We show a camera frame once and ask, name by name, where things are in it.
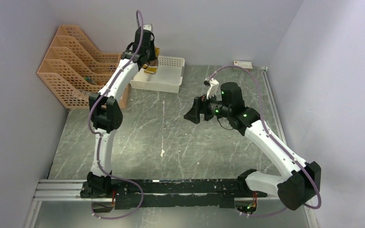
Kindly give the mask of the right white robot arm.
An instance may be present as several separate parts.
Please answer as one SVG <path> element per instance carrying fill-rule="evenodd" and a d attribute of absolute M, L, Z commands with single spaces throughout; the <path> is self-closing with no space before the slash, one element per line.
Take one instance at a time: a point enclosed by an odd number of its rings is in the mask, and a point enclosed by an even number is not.
<path fill-rule="evenodd" d="M 213 117 L 225 118 L 233 130 L 249 139 L 272 161 L 280 175 L 250 170 L 239 176 L 240 195 L 263 192 L 277 196 L 285 208 L 297 210 L 313 197 L 320 198 L 321 167 L 307 162 L 280 140 L 255 109 L 247 107 L 237 83 L 220 85 L 216 80 L 205 80 L 206 94 L 194 98 L 192 108 L 184 119 L 194 124 Z"/>

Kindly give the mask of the brown yellow towel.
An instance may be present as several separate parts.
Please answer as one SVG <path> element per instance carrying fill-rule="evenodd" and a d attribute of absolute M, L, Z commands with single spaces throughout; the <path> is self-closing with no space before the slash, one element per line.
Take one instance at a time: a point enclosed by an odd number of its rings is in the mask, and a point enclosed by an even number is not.
<path fill-rule="evenodd" d="M 149 74 L 149 75 L 154 75 L 157 72 L 158 69 L 158 65 L 159 65 L 159 53 L 160 53 L 160 49 L 158 47 L 155 47 L 155 60 L 151 60 L 149 61 L 148 64 L 145 64 L 143 69 L 144 69 L 144 73 L 145 74 Z"/>

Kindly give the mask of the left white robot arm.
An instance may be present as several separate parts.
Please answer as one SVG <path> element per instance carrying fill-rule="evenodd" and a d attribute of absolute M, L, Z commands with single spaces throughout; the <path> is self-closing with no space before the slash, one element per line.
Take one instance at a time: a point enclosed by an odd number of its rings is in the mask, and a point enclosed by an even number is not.
<path fill-rule="evenodd" d="M 137 29 L 134 42 L 122 53 L 119 65 L 109 81 L 98 93 L 89 96 L 88 127 L 96 136 L 96 151 L 87 183 L 102 198 L 109 196 L 113 190 L 111 152 L 115 133 L 123 121 L 119 101 L 140 69 L 156 59 L 153 32 L 144 28 Z"/>

